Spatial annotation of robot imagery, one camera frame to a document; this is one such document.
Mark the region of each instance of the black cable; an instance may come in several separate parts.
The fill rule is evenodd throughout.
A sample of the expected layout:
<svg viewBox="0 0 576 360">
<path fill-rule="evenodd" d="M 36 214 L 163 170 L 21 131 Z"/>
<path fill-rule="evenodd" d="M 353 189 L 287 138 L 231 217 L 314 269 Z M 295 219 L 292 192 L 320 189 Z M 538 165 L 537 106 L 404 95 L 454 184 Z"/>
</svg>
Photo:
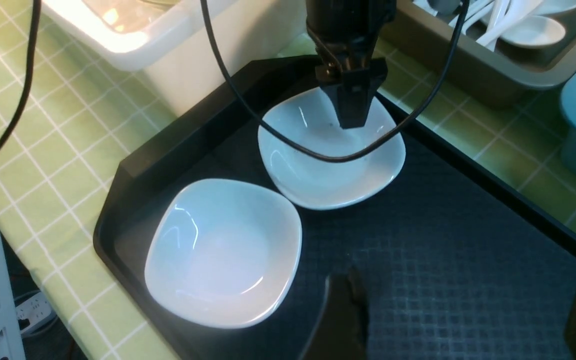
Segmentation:
<svg viewBox="0 0 576 360">
<path fill-rule="evenodd" d="M 35 67 L 35 48 L 37 47 L 37 34 L 39 32 L 39 18 L 42 13 L 42 0 L 32 0 L 32 16 L 30 16 L 30 32 L 28 34 L 28 50 L 25 60 L 25 80 L 23 82 L 23 89 L 21 91 L 21 97 L 19 98 L 19 104 L 14 111 L 14 115 L 10 120 L 10 123 L 4 130 L 0 137 L 0 151 L 6 145 L 10 135 L 15 130 L 15 127 L 19 123 L 24 109 L 26 108 L 26 103 L 28 102 L 28 97 L 30 96 L 30 88 L 33 83 L 33 70 Z"/>
<path fill-rule="evenodd" d="M 453 62 L 453 57 L 455 55 L 455 51 L 457 50 L 457 44 L 459 42 L 460 35 L 462 34 L 462 27 L 464 27 L 464 23 L 466 22 L 466 13 L 468 12 L 468 9 L 471 4 L 471 0 L 463 0 L 462 2 L 459 17 L 457 18 L 457 25 L 455 25 L 454 31 L 452 32 L 452 38 L 450 39 L 449 44 L 450 48 L 446 55 L 445 65 L 443 66 L 443 70 L 441 71 L 441 74 L 439 75 L 437 82 L 430 91 L 430 94 L 425 98 L 425 100 L 421 103 L 421 105 L 419 105 L 417 109 L 414 109 L 414 111 L 411 112 L 409 116 L 407 116 L 404 120 L 398 123 L 392 130 L 386 132 L 384 135 L 382 135 L 382 137 L 377 139 L 377 141 L 370 144 L 363 150 L 352 153 L 350 155 L 334 157 L 314 152 L 308 148 L 305 148 L 304 146 L 299 145 L 298 143 L 292 141 L 291 139 L 288 139 L 288 137 L 285 137 L 280 132 L 272 128 L 272 126 L 268 125 L 268 123 L 265 122 L 264 119 L 262 119 L 261 116 L 259 116 L 250 107 L 250 105 L 246 102 L 242 94 L 240 94 L 240 92 L 235 87 L 235 84 L 233 83 L 233 78 L 231 78 L 230 74 L 228 74 L 228 69 L 226 69 L 224 59 L 222 59 L 222 55 L 220 54 L 219 48 L 217 46 L 217 41 L 215 40 L 215 32 L 213 30 L 213 24 L 210 18 L 210 12 L 208 10 L 208 0 L 200 0 L 199 2 L 201 2 L 201 14 L 203 15 L 203 23 L 206 27 L 206 33 L 208 34 L 208 41 L 210 41 L 210 47 L 212 48 L 212 53 L 214 54 L 215 60 L 217 60 L 219 70 L 221 70 L 223 78 L 226 80 L 227 84 L 230 86 L 230 89 L 238 98 L 238 100 L 241 102 L 241 104 L 246 108 L 246 110 L 250 113 L 250 115 L 253 116 L 254 120 L 256 120 L 259 123 L 259 126 L 261 126 L 267 132 L 272 134 L 272 136 L 276 137 L 284 144 L 290 146 L 294 150 L 299 151 L 300 153 L 304 153 L 309 157 L 327 163 L 347 163 L 365 157 L 366 155 L 377 150 L 380 146 L 384 145 L 387 141 L 395 137 L 397 134 L 402 132 L 403 128 L 406 125 L 408 125 L 410 121 L 415 120 L 419 116 L 419 114 L 421 114 L 426 109 L 426 107 L 428 107 L 430 102 L 435 98 L 435 96 L 439 92 L 439 89 L 441 88 L 442 84 L 444 83 L 444 80 L 446 79 L 448 69 L 450 68 L 450 64 Z"/>
</svg>

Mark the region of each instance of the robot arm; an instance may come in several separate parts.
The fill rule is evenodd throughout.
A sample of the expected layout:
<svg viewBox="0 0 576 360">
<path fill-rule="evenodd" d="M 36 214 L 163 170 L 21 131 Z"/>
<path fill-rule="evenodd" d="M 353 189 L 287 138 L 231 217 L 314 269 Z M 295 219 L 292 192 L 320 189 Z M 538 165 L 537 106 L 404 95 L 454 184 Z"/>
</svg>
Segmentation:
<svg viewBox="0 0 576 360">
<path fill-rule="evenodd" d="M 386 60 L 372 57 L 379 32 L 396 9 L 396 0 L 306 0 L 306 29 L 324 63 L 316 69 L 317 80 L 343 129 L 366 124 L 386 80 Z"/>
</svg>

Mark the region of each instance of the black mesh mat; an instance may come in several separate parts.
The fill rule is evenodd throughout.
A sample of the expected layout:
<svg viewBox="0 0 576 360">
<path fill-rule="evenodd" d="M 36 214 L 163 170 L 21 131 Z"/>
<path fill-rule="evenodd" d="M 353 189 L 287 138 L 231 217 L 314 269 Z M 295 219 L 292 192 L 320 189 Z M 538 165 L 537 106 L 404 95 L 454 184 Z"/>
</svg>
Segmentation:
<svg viewBox="0 0 576 360">
<path fill-rule="evenodd" d="M 352 207 L 300 209 L 303 248 L 288 296 L 242 330 L 198 326 L 149 309 L 167 340 L 206 360 L 295 360 L 313 329 L 331 272 L 355 265 L 370 298 L 371 360 L 571 358 L 564 328 L 576 292 L 576 258 L 437 155 L 404 135 L 402 173 Z M 172 198 L 202 178 L 275 189 L 245 125 L 123 224 L 121 268 L 146 292 L 150 239 Z"/>
</svg>

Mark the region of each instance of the bowl rim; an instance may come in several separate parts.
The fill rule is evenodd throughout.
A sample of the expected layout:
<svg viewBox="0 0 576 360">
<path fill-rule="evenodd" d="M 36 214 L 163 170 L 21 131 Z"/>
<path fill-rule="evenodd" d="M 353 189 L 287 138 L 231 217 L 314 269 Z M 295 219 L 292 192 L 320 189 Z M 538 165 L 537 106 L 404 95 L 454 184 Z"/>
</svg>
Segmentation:
<svg viewBox="0 0 576 360">
<path fill-rule="evenodd" d="M 280 102 L 279 104 L 274 105 L 270 110 L 268 110 L 266 112 L 266 114 L 263 116 L 264 120 L 266 119 L 268 114 L 272 114 L 275 110 L 279 109 L 279 107 L 285 106 L 286 104 L 290 103 L 291 101 L 294 101 L 296 98 L 310 96 L 310 95 L 315 94 L 315 93 L 325 95 L 325 93 L 323 93 L 323 90 L 318 88 L 318 87 L 313 88 L 313 89 L 309 89 L 307 91 L 298 93 L 296 95 L 293 95 L 290 98 Z M 378 109 L 377 111 L 379 111 L 380 113 L 386 114 L 388 117 L 391 117 L 390 112 L 388 112 L 388 110 L 386 109 L 384 104 L 382 104 L 379 101 L 379 99 L 377 99 L 377 97 L 373 98 L 370 106 L 371 107 L 377 106 L 377 109 Z M 395 121 L 393 120 L 392 121 L 392 127 L 394 128 L 395 125 L 396 125 Z M 330 203 L 327 205 L 318 205 L 318 204 L 314 204 L 314 203 L 305 201 L 302 196 L 297 195 L 297 193 L 295 193 L 295 191 L 292 191 L 290 189 L 290 187 L 286 186 L 283 182 L 281 182 L 281 180 L 279 180 L 276 176 L 274 176 L 272 171 L 269 170 L 270 169 L 270 164 L 269 164 L 270 160 L 267 158 L 267 155 L 265 155 L 265 152 L 262 151 L 262 149 L 261 149 L 262 141 L 264 141 L 262 139 L 270 139 L 268 141 L 275 141 L 275 142 L 280 141 L 280 140 L 277 139 L 276 137 L 274 137 L 270 132 L 265 130 L 263 127 L 258 126 L 258 129 L 257 129 L 258 150 L 259 150 L 259 153 L 261 155 L 261 159 L 263 162 L 263 166 L 265 167 L 265 171 L 266 171 L 266 173 L 268 173 L 270 179 L 274 183 L 274 186 L 277 187 L 277 189 L 281 192 L 281 194 L 283 196 L 285 196 L 288 200 L 290 200 L 291 202 L 295 203 L 296 205 L 298 205 L 302 208 L 309 209 L 309 210 L 326 211 L 326 210 L 336 210 L 336 209 L 341 209 L 341 208 L 347 208 L 347 207 L 350 207 L 350 206 L 355 205 L 357 203 L 361 203 L 362 201 L 365 201 L 365 200 L 371 198 L 372 196 L 374 196 L 378 192 L 380 192 L 383 189 L 385 189 L 386 187 L 388 187 L 388 185 L 390 185 L 391 182 L 393 182 L 393 180 L 395 180 L 395 178 L 397 178 L 398 175 L 400 175 L 400 173 L 402 172 L 403 167 L 406 163 L 406 159 L 407 159 L 406 144 L 404 142 L 402 133 L 398 133 L 397 135 L 395 135 L 393 138 L 389 139 L 388 141 L 386 141 L 386 143 L 384 143 L 382 145 L 382 146 L 385 146 L 386 144 L 398 143 L 398 144 L 400 144 L 400 147 L 402 148 L 401 156 L 398 157 L 401 159 L 401 161 L 391 162 L 392 163 L 392 167 L 391 167 L 392 171 L 391 172 L 389 171 L 390 177 L 388 178 L 388 180 L 384 181 L 379 186 L 372 187 L 370 189 L 370 191 L 367 191 L 364 195 L 359 196 L 357 198 L 354 198 L 352 200 L 343 201 L 343 202 L 338 201 L 338 202 Z M 380 151 L 381 148 L 382 147 L 380 146 L 380 148 L 375 150 L 375 152 Z"/>
<path fill-rule="evenodd" d="M 278 201 L 279 203 L 283 204 L 284 209 L 286 210 L 286 212 L 288 212 L 288 216 L 290 218 L 290 222 L 294 223 L 295 228 L 296 228 L 296 253 L 294 256 L 294 260 L 290 261 L 291 264 L 291 269 L 290 269 L 290 276 L 288 277 L 288 279 L 285 282 L 285 285 L 283 287 L 283 289 L 281 290 L 281 293 L 278 294 L 278 297 L 276 298 L 275 302 L 270 305 L 267 309 L 263 309 L 263 312 L 261 312 L 258 316 L 254 317 L 253 319 L 247 320 L 247 321 L 231 321 L 228 323 L 218 323 L 216 321 L 206 321 L 205 318 L 202 317 L 197 317 L 194 316 L 195 313 L 189 311 L 190 309 L 181 309 L 179 307 L 174 307 L 174 306 L 168 306 L 166 304 L 166 301 L 160 301 L 162 300 L 162 296 L 159 296 L 159 294 L 157 292 L 153 292 L 153 289 L 151 289 L 151 285 L 152 285 L 152 281 L 153 281 L 153 274 L 152 274 L 152 270 L 154 268 L 153 265 L 153 249 L 156 248 L 156 244 L 157 244 L 157 240 L 160 238 L 160 234 L 162 232 L 162 227 L 163 224 L 165 223 L 165 219 L 167 218 L 167 216 L 170 214 L 170 212 L 174 209 L 174 206 L 176 205 L 176 203 L 178 203 L 178 199 L 183 196 L 184 193 L 188 193 L 189 191 L 192 191 L 194 187 L 196 187 L 196 185 L 204 185 L 206 182 L 212 182 L 212 183 L 230 183 L 232 186 L 239 186 L 239 187 L 248 187 L 249 189 L 252 189 L 254 191 L 258 191 L 260 193 L 264 193 L 267 194 L 269 197 L 275 199 L 276 201 Z M 288 294 L 288 292 L 290 291 L 290 288 L 293 285 L 293 281 L 295 280 L 295 275 L 297 274 L 297 269 L 299 267 L 299 262 L 301 259 L 301 255 L 302 255 L 302 246 L 303 246 L 303 236 L 304 236 L 304 231 L 303 231 L 303 225 L 302 225 L 302 219 L 301 216 L 299 215 L 299 212 L 297 211 L 297 208 L 295 208 L 295 205 L 293 205 L 293 203 L 288 200 L 287 198 L 285 198 L 285 196 L 282 196 L 280 193 L 277 193 L 276 191 L 272 191 L 271 189 L 268 189 L 266 187 L 263 186 L 259 186 L 256 184 L 252 184 L 250 182 L 246 182 L 246 181 L 240 181 L 240 180 L 232 180 L 230 178 L 203 178 L 201 180 L 197 180 L 195 182 L 192 182 L 190 184 L 188 184 L 187 186 L 183 187 L 183 189 L 181 189 L 181 191 L 179 191 L 176 196 L 174 196 L 174 198 L 172 198 L 170 204 L 168 205 L 168 207 L 166 208 L 166 212 L 164 212 L 164 214 L 161 217 L 161 220 L 159 221 L 158 225 L 157 225 L 157 230 L 155 231 L 155 234 L 152 237 L 150 246 L 148 248 L 148 255 L 146 256 L 146 264 L 144 264 L 144 282 L 146 284 L 146 289 L 148 290 L 150 296 L 153 298 L 153 300 L 160 305 L 162 308 L 168 310 L 169 312 L 173 313 L 174 315 L 176 315 L 177 317 L 179 317 L 180 319 L 184 319 L 185 321 L 190 321 L 192 323 L 201 325 L 201 326 L 206 326 L 209 328 L 217 328 L 217 329 L 224 329 L 224 330 L 235 330 L 235 329 L 244 329 L 244 328 L 249 328 L 251 326 L 257 325 L 259 323 L 261 323 L 262 321 L 264 321 L 265 319 L 267 319 L 268 317 L 270 317 L 270 315 L 272 315 L 277 308 L 279 308 L 279 306 L 281 305 L 281 303 L 283 303 L 284 299 L 286 298 L 286 295 Z"/>
</svg>

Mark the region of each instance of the white square bowl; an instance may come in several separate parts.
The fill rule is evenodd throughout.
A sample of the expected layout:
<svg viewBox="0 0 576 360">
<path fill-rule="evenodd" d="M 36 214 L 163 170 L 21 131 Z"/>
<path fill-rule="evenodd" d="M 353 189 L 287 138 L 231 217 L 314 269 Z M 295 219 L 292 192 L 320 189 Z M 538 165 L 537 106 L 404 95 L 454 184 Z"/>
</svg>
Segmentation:
<svg viewBox="0 0 576 360">
<path fill-rule="evenodd" d="M 297 144 L 331 157 L 363 150 L 395 126 L 390 113 L 374 98 L 365 126 L 341 129 L 333 104 L 320 88 L 276 105 L 263 120 Z M 277 189 L 311 210 L 349 207 L 374 196 L 402 171 L 406 160 L 401 134 L 365 157 L 345 163 L 313 159 L 262 127 L 257 138 L 263 164 Z"/>
<path fill-rule="evenodd" d="M 174 198 L 158 225 L 146 287 L 182 319 L 247 328 L 281 305 L 301 250 L 301 219 L 281 194 L 247 182 L 200 180 Z"/>
</svg>

